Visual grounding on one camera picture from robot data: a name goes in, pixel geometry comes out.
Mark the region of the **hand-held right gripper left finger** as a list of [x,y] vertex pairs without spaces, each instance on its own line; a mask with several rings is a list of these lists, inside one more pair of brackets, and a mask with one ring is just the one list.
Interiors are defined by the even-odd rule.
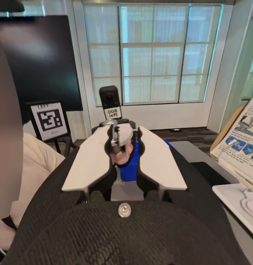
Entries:
[[82,191],[89,197],[93,191],[111,191],[116,180],[110,156],[112,132],[112,126],[106,125],[82,143],[62,186],[63,192]]

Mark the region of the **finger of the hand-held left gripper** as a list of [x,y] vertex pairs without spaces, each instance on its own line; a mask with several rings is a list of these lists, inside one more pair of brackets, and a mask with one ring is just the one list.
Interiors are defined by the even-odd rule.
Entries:
[[118,145],[128,145],[133,137],[133,128],[130,124],[118,124],[115,132],[118,135]]

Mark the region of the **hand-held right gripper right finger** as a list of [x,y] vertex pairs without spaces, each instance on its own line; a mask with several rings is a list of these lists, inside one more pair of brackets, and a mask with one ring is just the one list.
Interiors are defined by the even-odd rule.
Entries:
[[164,140],[141,126],[138,128],[138,143],[136,183],[143,197],[150,191],[164,197],[167,191],[188,189],[170,146]]

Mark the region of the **silver hex bolt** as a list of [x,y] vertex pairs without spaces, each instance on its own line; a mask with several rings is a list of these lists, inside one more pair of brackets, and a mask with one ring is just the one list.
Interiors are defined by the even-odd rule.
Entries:
[[121,147],[119,146],[118,140],[118,121],[116,119],[106,120],[102,122],[103,127],[106,125],[110,125],[112,127],[112,140],[111,146],[113,148],[113,152],[118,154],[121,151]]

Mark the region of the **person's left hand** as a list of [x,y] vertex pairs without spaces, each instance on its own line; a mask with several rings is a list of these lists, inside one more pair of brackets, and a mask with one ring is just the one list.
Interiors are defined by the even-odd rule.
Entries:
[[133,145],[131,141],[128,144],[128,157],[126,155],[126,152],[124,150],[121,150],[119,153],[115,153],[114,149],[112,148],[112,151],[110,153],[110,157],[112,159],[112,164],[115,165],[122,165],[127,163],[127,161],[130,158],[130,155],[133,151]]

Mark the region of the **blue plastic bin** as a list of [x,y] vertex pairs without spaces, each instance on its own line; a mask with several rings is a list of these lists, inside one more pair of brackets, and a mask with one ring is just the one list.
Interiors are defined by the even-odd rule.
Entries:
[[127,167],[120,168],[121,178],[142,184],[143,177],[153,184],[162,185],[165,189],[178,187],[181,172],[171,152],[172,145],[166,140],[150,138],[145,135],[143,141],[135,145],[135,153]]

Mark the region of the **person in beige shirt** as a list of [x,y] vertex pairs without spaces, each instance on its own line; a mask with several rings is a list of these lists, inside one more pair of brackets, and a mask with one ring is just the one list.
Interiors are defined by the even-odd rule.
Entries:
[[23,170],[19,199],[12,203],[10,216],[16,228],[47,177],[61,164],[64,156],[28,133],[23,133]]

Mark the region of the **large gridded window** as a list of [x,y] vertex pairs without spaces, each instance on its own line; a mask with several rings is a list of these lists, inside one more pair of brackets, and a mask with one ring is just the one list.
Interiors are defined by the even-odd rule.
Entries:
[[202,103],[223,4],[82,4],[95,107],[114,85],[121,105]]

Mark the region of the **wooden clipboard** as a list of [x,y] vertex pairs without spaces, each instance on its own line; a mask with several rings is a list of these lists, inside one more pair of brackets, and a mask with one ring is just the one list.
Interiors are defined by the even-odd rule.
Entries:
[[211,154],[211,152],[215,149],[215,147],[223,140],[223,138],[225,137],[225,135],[228,133],[228,131],[230,130],[230,128],[232,127],[232,125],[234,124],[235,120],[239,117],[240,113],[243,111],[245,105],[240,106],[231,116],[231,118],[229,119],[229,121],[226,123],[226,125],[224,126],[224,128],[221,130],[221,132],[218,134],[217,138],[215,139],[215,141],[213,142],[213,144],[211,145],[209,154],[212,160],[216,161],[217,157],[215,157],[214,155]]

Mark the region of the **white tray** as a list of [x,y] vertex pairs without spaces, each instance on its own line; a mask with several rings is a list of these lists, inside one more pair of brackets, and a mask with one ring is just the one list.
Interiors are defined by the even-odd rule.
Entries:
[[253,191],[243,184],[216,185],[212,190],[253,234]]

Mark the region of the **illustrated instruction sheet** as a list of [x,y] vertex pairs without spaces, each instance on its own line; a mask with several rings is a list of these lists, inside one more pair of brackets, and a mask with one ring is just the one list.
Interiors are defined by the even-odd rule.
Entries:
[[211,151],[211,155],[236,177],[253,184],[253,98]]

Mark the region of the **black wall screen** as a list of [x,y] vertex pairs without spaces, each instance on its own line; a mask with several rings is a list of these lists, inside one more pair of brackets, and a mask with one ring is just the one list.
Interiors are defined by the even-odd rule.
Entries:
[[0,18],[0,42],[23,124],[28,102],[58,100],[65,111],[83,111],[68,16]]

